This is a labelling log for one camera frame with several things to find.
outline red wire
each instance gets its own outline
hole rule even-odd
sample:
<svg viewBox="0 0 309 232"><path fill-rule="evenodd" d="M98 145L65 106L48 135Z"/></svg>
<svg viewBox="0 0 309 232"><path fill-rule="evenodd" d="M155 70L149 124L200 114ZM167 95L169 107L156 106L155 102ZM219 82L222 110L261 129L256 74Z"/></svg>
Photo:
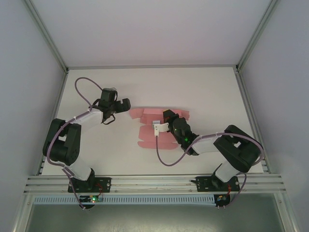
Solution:
<svg viewBox="0 0 309 232"><path fill-rule="evenodd" d="M231 186L227 185L227 188L228 188L228 192L227 192L226 196L230 195L230 193L231 193Z"/></svg>
<svg viewBox="0 0 309 232"><path fill-rule="evenodd" d="M102 189L103 189L103 187L102 187L99 183L97 183L96 186L99 187L99 190L100 190L100 194L99 194L99 195L101 195L101 194L102 194Z"/></svg>

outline cable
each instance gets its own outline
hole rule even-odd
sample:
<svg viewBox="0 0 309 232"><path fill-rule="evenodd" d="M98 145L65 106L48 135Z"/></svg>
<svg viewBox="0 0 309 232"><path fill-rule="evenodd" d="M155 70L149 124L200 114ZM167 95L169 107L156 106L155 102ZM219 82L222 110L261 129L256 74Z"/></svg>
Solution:
<svg viewBox="0 0 309 232"><path fill-rule="evenodd" d="M102 199L103 199L103 194L102 194L103 187L99 183L97 183L97 186L99 187L99 190L100 190L100 194L98 195L98 197L102 195Z"/></svg>
<svg viewBox="0 0 309 232"><path fill-rule="evenodd" d="M227 188L228 188L228 192L227 192L226 196L230 195L230 193L231 193L231 186L227 185Z"/></svg>
<svg viewBox="0 0 309 232"><path fill-rule="evenodd" d="M238 138L241 138L241 139L245 139L245 140L248 140L252 143L254 143L261 151L261 154L260 154L260 157L259 159L252 165L252 166L255 166L257 165L262 159L264 159L264 150L262 148L262 146L255 140L255 139L252 139L250 137L247 137L247 136L244 136L244 135L240 135L240 134L234 134L234 133L216 133L216 134L209 134L209 135L203 135L197 139L195 139L189 146L188 148L185 150L185 152L183 153L183 155L174 163L172 164L167 164L167 163L164 163L160 157L160 154L159 154L159 148L158 148L158 136L155 137L155 147L156 147L156 154L159 158L159 161L164 165L164 166L167 166L167 167L171 167L171 166L174 166L176 165L177 163L179 163L183 158L184 156L187 154L187 152L189 151L189 149L195 144L197 143L198 141L202 140L202 139L210 139L210 138L213 138L213 137L216 137L216 136L221 136L221 135L228 135L228 136L234 136L234 137L238 137Z"/></svg>
<svg viewBox="0 0 309 232"><path fill-rule="evenodd" d="M59 130L57 131L57 133L54 135L53 139L52 139L51 142L50 142L50 145L48 146L47 154L46 154L47 162L50 163L51 165L54 165L54 166L60 166L60 167L63 167L63 168L65 167L65 165L62 164L62 163L56 163L56 162L53 162L53 161L50 160L50 153L51 153L52 147L53 147L53 145L54 145L56 139L57 139L58 136L60 135L60 133L64 130L64 128L65 128L67 125L69 125L69 124L72 123L73 121L75 121L75 120L77 120L77 119L79 119L79 118L81 118L81 117L83 117L83 116L89 114L89 113L92 111L92 105L91 105L90 101L88 101L88 100L80 93L80 91L79 91L78 88L77 88L77 82L78 82L79 80L81 80L81 79L85 79L85 80L91 81L91 82L94 83L100 90L103 90L96 82L94 82L93 80L91 80L91 79L89 79L89 78L87 78L87 77L79 77L79 78L76 79L76 81L75 81L75 83L74 83L75 90L76 90L77 93L82 97L82 99L84 99L84 100L88 103L88 105L89 105L89 110L86 111L86 112L84 112L84 113L82 113L82 114L80 114L80 115L78 115L78 116L76 116L76 117L74 117L74 118L72 118L72 119L70 119L69 121L67 121L65 124L63 124L63 125L60 127L60 129L59 129ZM73 186L73 184L72 184L72 180L71 180L70 175L68 174L67 171L65 171L65 169L62 169L62 170L63 170L63 172L67 175L67 177L69 178L69 181L70 181L70 184L71 184L71 187L72 187L72 191L73 191L73 193L74 193L74 195L75 195L75 198L76 198L77 202L79 203L79 205L81 206L82 209L85 209L85 207L84 207L83 204L80 202L80 200L79 200L79 198L78 198L78 196L77 196L77 194L76 194L76 191L75 191L74 186Z"/></svg>
<svg viewBox="0 0 309 232"><path fill-rule="evenodd" d="M171 167L171 166L174 166L176 165L177 163L179 163L185 156L185 154L187 154L188 150L190 149L190 146L186 149L186 151L183 153L183 155L174 163L172 164L167 164L167 163L164 163L163 160L161 159L160 157L160 154L159 154L159 148L158 148L158 136L155 137L155 147L156 147L156 154L158 155L158 159L159 161L164 165L164 166L167 166L167 167Z"/></svg>
<svg viewBox="0 0 309 232"><path fill-rule="evenodd" d="M229 204L227 204L227 205L225 205L224 207L222 207L222 208L224 208L224 209L225 209L226 207L230 207L230 206L233 204L233 202L235 202L235 200L239 197L239 195L240 195L240 193L241 193L243 187L244 187L245 184L246 184L246 181L247 181L247 174L245 174L245 173L239 173L239 174L244 174L244 175L245 175L245 179L243 180L243 183L242 183L242 185L241 185L241 187L240 187L238 193L236 194L236 196L230 201Z"/></svg>
<svg viewBox="0 0 309 232"><path fill-rule="evenodd" d="M244 175L245 175L245 179L243 180L243 183L242 183L242 185L241 185L241 187L240 187L238 193L237 193L236 196L231 200L231 202L230 202L230 204L228 204L228 206L230 206L230 205L239 197L239 195L240 195L240 193L241 193L243 187L244 187L245 184L246 184L246 181L247 181L247 174L245 174L245 173L241 173L241 174L244 174Z"/></svg>
<svg viewBox="0 0 309 232"><path fill-rule="evenodd" d="M91 82L92 82L93 84L95 84L101 91L102 91L103 89L102 89L101 86L99 86L95 81L91 80L91 79L88 78L88 77L79 77L79 78L76 79L76 81L75 81L75 83L74 83L75 90L76 90L76 92L79 94L79 96L81 96L81 98L84 99L84 100L88 103L88 105L89 105L89 110L91 111L91 110L92 110L92 104L90 103L90 101L87 100L87 98L85 98L85 97L83 96L83 94L80 93L80 91L79 91L78 88L77 88L77 82L78 82L79 80L82 80L82 79L91 81Z"/></svg>

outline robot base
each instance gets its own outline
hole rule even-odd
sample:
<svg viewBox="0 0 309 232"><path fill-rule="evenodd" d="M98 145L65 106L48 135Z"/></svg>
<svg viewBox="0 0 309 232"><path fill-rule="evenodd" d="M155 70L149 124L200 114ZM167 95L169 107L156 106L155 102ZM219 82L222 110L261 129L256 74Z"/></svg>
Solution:
<svg viewBox="0 0 309 232"><path fill-rule="evenodd" d="M240 189L237 176L232 177L226 183L222 183L222 186L219 188L213 185L211 176L197 176L196 179L191 180L191 182L197 185L198 192L228 192L228 187L231 188L231 192L238 192Z"/></svg>
<svg viewBox="0 0 309 232"><path fill-rule="evenodd" d="M91 174L86 181L72 178L72 184L77 193L100 193L110 192L112 179L110 177L95 177L95 172L91 169ZM71 184L69 184L68 192L73 193Z"/></svg>

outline metal extrusion bar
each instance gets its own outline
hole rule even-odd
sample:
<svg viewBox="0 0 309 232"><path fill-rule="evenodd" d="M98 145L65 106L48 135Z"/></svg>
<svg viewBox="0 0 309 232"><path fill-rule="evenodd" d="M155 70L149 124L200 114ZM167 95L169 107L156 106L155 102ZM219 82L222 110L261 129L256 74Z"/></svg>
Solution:
<svg viewBox="0 0 309 232"><path fill-rule="evenodd" d="M24 232L27 230L34 198L32 195L22 197L12 228L13 232Z"/></svg>
<svg viewBox="0 0 309 232"><path fill-rule="evenodd" d="M66 86L66 82L67 82L67 79L68 79L68 75L69 75L69 72L64 72L63 73L61 87L59 89L58 97L57 97L57 100L56 100L56 104L55 104L55 106L53 108L53 113L52 113L50 121L52 121L54 118L57 117L59 106L60 106L61 99L62 99L62 95L63 95L63 92L64 92L64 88ZM43 154L41 153L41 160L40 160L40 162L39 162L39 164L37 166L37 169L36 169L37 170L37 175L42 174L43 167L44 167L44 160L45 160L45 156L43 156Z"/></svg>
<svg viewBox="0 0 309 232"><path fill-rule="evenodd" d="M243 52L239 62L238 62L238 65L237 65L237 68L238 70L241 70L243 69L245 63L247 62L251 52L253 51L257 41L260 39L267 23L269 22L271 16L273 15L277 5L279 4L280 0L271 0L261 21L259 22L259 24L257 25L252 37L250 38L250 41L245 49L245 51Z"/></svg>
<svg viewBox="0 0 309 232"><path fill-rule="evenodd" d="M271 173L271 167L270 167L270 164L268 162L267 151L265 150L265 144L264 144L264 141L263 141L263 138L262 138L261 131L258 127L257 119L256 119L256 116L255 116L255 113L254 113L254 110L253 110L253 106L252 106L252 103L251 103L250 96L248 94L248 90L246 88L243 77L241 75L241 71L238 71L235 68L234 72L235 72L236 81L237 81L237 84L238 84L238 87L239 87L239 91L240 91L240 95L241 95L243 104L245 106L245 110L246 110L246 113L247 113L247 117L248 117L248 120L249 120L249 123L250 123L250 127L251 127L251 130L252 130L253 136L264 147L265 161L264 160L262 161L262 165L264 165L264 162L265 162L266 167L263 166L263 169L266 168L266 171Z"/></svg>
<svg viewBox="0 0 309 232"><path fill-rule="evenodd" d="M200 194L190 180L195 175L125 175L112 178L111 191L105 195L177 195ZM243 176L239 176L242 185ZM24 194L28 195L68 195L69 181L65 176L30 176ZM286 189L279 174L248 174L241 193L285 193ZM205 194L224 194L226 192L205 192Z"/></svg>
<svg viewBox="0 0 309 232"><path fill-rule="evenodd" d="M56 47L52 37L48 33L48 30L47 30L45 24L43 23L40 15L39 15L38 10L35 8L32 0L22 0L22 1L24 2L27 10L29 11L29 14L33 18L33 21L37 25L40 33L42 34L44 40L46 41L47 45L49 46L51 52L53 53L54 57L56 58L58 64L62 67L64 72L67 72L68 68L67 68L65 62L63 61L63 58L61 57L59 50Z"/></svg>
<svg viewBox="0 0 309 232"><path fill-rule="evenodd" d="M79 66L69 67L69 70L89 70L89 69L162 69L162 68L213 68L213 67L235 67L235 64L177 64L177 65L124 65L124 66Z"/></svg>

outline white object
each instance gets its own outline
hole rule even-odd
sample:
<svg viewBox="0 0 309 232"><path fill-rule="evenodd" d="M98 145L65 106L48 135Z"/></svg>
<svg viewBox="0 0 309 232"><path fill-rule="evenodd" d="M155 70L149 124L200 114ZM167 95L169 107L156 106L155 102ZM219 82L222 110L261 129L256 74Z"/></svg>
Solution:
<svg viewBox="0 0 309 232"><path fill-rule="evenodd" d="M89 114L73 121L72 123L82 125L82 134L83 134L87 130L93 128L94 126L100 125L102 121L103 121L103 112L101 112L98 109L92 109L92 111Z"/></svg>
<svg viewBox="0 0 309 232"><path fill-rule="evenodd" d="M238 173L239 171L226 160L215 172L215 175L225 183Z"/></svg>
<svg viewBox="0 0 309 232"><path fill-rule="evenodd" d="M79 119L75 119L72 123L80 124L82 126L81 133L83 134L90 128L100 125L102 120L103 112L98 109L92 109L89 114ZM78 156L77 160L73 164L70 166L65 166L62 169L69 169L72 173L74 173L73 177L79 180L87 180L91 173L90 167L83 161L80 156Z"/></svg>
<svg viewBox="0 0 309 232"><path fill-rule="evenodd" d="M214 141L216 141L217 138L218 138L218 136L210 138L210 139L201 139L197 143L193 144L192 148L198 154L218 151L218 149L213 144Z"/></svg>
<svg viewBox="0 0 309 232"><path fill-rule="evenodd" d="M79 180L87 180L91 173L89 166L80 157L70 166L66 166L66 168L70 169L74 173L73 177Z"/></svg>
<svg viewBox="0 0 309 232"><path fill-rule="evenodd" d="M160 132L166 132L169 130L169 124L157 124L155 121L153 121L153 127L154 127L154 135L159 137Z"/></svg>

